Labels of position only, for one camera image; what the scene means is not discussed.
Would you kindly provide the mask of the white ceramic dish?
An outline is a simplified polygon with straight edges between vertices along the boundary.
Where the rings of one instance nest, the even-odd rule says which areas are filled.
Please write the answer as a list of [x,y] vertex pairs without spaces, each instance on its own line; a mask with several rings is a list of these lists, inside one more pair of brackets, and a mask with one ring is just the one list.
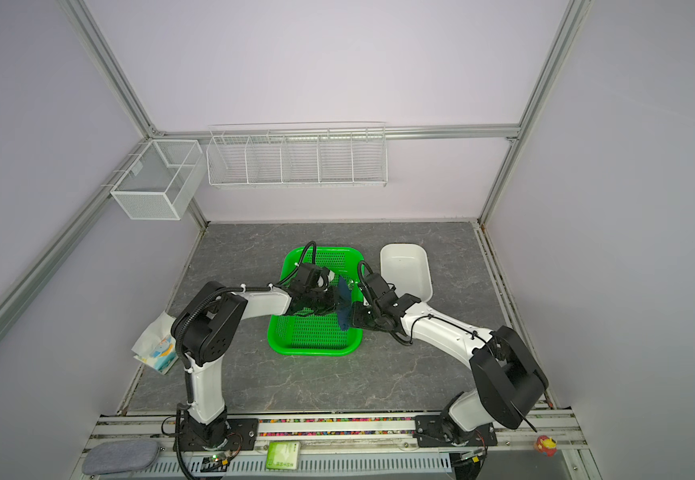
[[429,258],[421,245],[394,243],[383,246],[381,276],[395,286],[399,297],[411,294],[423,302],[429,302],[433,297]]

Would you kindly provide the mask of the dark blue paper napkin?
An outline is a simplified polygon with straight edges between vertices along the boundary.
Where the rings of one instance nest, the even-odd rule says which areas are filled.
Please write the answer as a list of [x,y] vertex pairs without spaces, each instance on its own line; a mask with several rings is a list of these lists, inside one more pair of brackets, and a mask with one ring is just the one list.
[[351,329],[351,316],[353,316],[353,298],[351,296],[351,286],[345,278],[340,277],[337,284],[337,318],[339,328],[342,331]]

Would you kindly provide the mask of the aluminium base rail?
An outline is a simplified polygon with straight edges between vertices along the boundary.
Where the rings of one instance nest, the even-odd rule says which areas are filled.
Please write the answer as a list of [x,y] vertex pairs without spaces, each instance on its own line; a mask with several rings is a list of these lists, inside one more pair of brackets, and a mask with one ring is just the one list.
[[[163,412],[153,415],[103,416],[93,429],[81,456],[107,442],[156,440],[158,459],[144,470],[122,473],[125,479],[180,479],[185,463],[197,478],[233,479],[242,476],[358,476],[396,473],[453,475],[467,458],[493,459],[499,452],[535,451],[535,440],[547,435],[557,441],[561,469],[573,479],[601,476],[575,413],[537,404],[529,425],[516,430],[493,424],[465,445],[447,445],[419,434],[431,426],[435,412],[351,412],[305,414],[242,414],[230,418],[232,435],[226,447],[195,450],[175,446],[175,420]],[[268,445],[299,441],[297,470],[266,469]]]

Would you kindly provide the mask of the grey cloth pad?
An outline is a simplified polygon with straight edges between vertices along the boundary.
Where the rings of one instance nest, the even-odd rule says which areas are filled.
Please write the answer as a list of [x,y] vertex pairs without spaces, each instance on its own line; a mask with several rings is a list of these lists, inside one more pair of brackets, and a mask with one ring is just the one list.
[[92,448],[82,464],[89,476],[144,470],[159,457],[161,446],[156,440],[121,440]]

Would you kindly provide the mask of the white mesh box basket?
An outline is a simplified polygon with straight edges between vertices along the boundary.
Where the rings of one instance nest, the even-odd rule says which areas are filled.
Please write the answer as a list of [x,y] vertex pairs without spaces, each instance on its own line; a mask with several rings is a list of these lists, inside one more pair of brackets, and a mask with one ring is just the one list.
[[151,140],[112,188],[131,220],[179,221],[207,174],[196,140]]

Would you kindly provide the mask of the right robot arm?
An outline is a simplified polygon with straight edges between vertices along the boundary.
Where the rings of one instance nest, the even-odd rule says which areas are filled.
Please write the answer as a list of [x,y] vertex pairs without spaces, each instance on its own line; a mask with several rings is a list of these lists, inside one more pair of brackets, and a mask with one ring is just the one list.
[[419,434],[447,445],[465,445],[495,423],[511,430],[529,425],[527,414],[545,395],[549,379],[517,331],[475,327],[445,315],[421,298],[397,295],[381,274],[359,272],[363,304],[351,308],[353,328],[387,333],[403,346],[427,343],[467,366],[475,388],[445,406]]

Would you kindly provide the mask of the tissue pack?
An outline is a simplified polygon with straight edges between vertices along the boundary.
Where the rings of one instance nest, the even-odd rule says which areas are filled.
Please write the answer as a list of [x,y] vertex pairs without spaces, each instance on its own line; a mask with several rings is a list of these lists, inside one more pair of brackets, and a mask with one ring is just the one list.
[[155,372],[166,375],[178,359],[176,340],[171,334],[175,318],[162,312],[132,347],[134,358]]

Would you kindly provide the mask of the green plastic basket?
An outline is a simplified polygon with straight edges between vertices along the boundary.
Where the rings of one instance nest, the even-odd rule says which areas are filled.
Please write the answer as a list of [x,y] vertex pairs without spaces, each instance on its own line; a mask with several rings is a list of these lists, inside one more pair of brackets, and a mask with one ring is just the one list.
[[[351,247],[318,247],[315,264],[329,268],[337,287],[341,279],[347,282],[351,300],[363,302],[357,287],[357,264],[363,254]],[[272,316],[268,327],[269,346],[282,355],[347,356],[361,345],[363,331],[357,328],[341,330],[336,312],[324,316],[303,310],[294,316]]]

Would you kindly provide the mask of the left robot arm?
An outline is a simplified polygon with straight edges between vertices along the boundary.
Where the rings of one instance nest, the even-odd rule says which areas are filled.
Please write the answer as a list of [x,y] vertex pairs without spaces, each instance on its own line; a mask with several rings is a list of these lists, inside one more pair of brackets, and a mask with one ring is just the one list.
[[175,446],[195,450],[226,447],[232,435],[222,392],[222,368],[242,321],[266,316],[342,316],[351,287],[327,268],[297,268],[288,282],[266,286],[225,286],[208,282],[172,326],[185,372],[187,402],[178,406]]

